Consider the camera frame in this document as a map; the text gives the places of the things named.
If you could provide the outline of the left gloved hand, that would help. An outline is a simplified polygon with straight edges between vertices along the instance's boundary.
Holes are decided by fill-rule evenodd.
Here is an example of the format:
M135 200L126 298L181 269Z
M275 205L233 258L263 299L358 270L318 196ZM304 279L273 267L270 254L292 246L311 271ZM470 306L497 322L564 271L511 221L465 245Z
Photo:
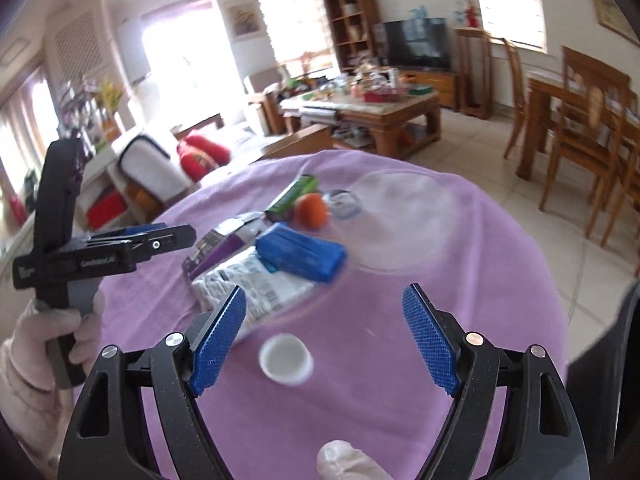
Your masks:
M70 362L81 365L89 373L99 353L102 339L104 295L97 292L91 311L81 316L76 309L44 309L33 301L21 315L9 343L10 362L32 388L42 392L54 389L54 371L47 356L46 343L58 337L73 335Z

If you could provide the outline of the right gloved hand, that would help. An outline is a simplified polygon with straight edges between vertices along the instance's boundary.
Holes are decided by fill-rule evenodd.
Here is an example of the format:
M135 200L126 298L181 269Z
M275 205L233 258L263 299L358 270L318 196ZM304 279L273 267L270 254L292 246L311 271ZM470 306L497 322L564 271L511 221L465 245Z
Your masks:
M320 448L317 471L322 480L392 480L375 460L343 440L328 442Z

